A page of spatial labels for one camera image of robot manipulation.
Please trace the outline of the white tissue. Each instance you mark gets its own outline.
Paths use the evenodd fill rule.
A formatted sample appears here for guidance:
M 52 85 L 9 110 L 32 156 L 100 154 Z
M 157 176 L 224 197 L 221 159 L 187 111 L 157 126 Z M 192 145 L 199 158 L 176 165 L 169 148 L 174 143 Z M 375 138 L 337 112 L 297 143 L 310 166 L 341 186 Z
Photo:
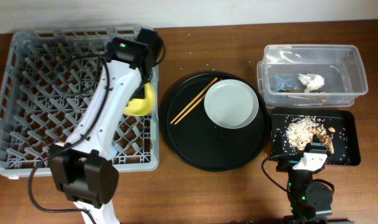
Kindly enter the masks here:
M 301 82 L 302 85 L 306 86 L 305 93 L 319 90 L 325 84 L 325 79 L 321 75 L 312 73 L 299 73 L 298 80 Z

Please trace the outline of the brown Nescafe stick packet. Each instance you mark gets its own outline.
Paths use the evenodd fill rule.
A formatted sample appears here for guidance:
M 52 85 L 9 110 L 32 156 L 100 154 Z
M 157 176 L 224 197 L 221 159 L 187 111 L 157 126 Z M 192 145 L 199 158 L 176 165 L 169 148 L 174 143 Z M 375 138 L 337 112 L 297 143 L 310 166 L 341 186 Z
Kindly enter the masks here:
M 328 101 L 329 96 L 326 95 L 326 91 L 316 91 L 316 90 L 279 90 L 279 93 L 285 93 L 283 97 L 295 98 L 301 100 L 320 100 L 322 102 Z

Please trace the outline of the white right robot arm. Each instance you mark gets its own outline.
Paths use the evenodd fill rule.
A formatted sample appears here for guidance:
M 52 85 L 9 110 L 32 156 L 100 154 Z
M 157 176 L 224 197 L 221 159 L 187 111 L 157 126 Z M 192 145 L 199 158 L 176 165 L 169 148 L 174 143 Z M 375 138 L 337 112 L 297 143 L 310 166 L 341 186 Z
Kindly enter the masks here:
M 313 176 L 324 169 L 328 150 L 323 143 L 311 142 L 304 151 L 275 155 L 276 170 L 288 174 L 286 190 L 291 215 L 283 218 L 288 224 L 328 223 L 332 214 L 334 185 Z

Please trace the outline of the blue cup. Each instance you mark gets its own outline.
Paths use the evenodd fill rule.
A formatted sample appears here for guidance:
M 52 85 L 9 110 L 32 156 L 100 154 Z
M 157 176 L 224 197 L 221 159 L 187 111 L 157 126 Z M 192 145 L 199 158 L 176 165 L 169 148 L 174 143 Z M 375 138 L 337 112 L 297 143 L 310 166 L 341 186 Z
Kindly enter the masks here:
M 114 146 L 111 146 L 111 149 L 110 149 L 110 158 L 115 158 L 118 154 L 118 151 L 117 149 L 114 147 Z

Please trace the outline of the grey plate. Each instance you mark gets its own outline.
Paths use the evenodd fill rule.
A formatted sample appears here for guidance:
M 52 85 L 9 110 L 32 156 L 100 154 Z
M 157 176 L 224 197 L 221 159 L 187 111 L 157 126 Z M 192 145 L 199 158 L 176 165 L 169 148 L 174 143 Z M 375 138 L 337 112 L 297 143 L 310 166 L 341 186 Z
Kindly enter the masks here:
M 213 84 L 206 92 L 204 107 L 214 124 L 227 129 L 249 125 L 257 116 L 259 100 L 246 83 L 227 79 Z

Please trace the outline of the wooden chopstick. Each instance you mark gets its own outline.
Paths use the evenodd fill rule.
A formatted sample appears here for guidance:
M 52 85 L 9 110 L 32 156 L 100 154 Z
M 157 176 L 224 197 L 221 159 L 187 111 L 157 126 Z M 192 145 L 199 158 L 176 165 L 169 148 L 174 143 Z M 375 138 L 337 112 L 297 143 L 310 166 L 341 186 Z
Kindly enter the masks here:
M 201 103 L 201 101 L 205 98 L 205 95 L 203 95 L 199 100 L 197 100 L 194 104 L 192 104 L 182 115 L 179 117 L 173 124 L 178 124 L 184 117 L 186 117 L 197 105 Z
M 189 102 L 189 104 L 187 104 L 182 110 L 181 112 L 179 112 L 179 114 L 176 115 L 176 117 L 174 117 L 173 120 L 171 120 L 170 124 L 173 124 L 179 117 L 181 117 L 181 115 L 192 105 L 194 104 L 197 100 L 199 100 L 205 93 L 206 91 L 211 87 L 211 85 L 213 85 L 215 82 L 218 81 L 218 78 L 214 78 L 212 81 L 209 82 L 209 84 L 207 84 L 204 89 L 202 89 L 199 94 L 197 94 L 194 99 L 191 100 L 191 102 Z

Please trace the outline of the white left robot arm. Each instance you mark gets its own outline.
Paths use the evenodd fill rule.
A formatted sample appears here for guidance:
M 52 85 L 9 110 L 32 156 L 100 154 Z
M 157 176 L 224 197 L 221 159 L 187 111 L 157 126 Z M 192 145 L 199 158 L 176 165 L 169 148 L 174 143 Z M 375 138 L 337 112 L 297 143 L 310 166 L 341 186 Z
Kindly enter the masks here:
M 110 41 L 79 125 L 65 142 L 50 146 L 48 166 L 56 188 L 76 205 L 85 223 L 118 223 L 112 197 L 119 172 L 112 162 L 112 140 L 127 104 L 151 81 L 163 47 L 158 33 L 149 29 L 141 29 L 135 40 Z

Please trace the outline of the yellow bowl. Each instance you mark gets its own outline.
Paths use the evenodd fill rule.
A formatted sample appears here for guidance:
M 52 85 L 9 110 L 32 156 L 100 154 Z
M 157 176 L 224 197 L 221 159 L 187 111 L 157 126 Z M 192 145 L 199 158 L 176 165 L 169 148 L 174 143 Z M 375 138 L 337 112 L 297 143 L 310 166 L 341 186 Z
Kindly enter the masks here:
M 144 85 L 144 98 L 131 99 L 123 114 L 126 116 L 145 116 L 152 112 L 155 107 L 156 92 L 151 83 Z

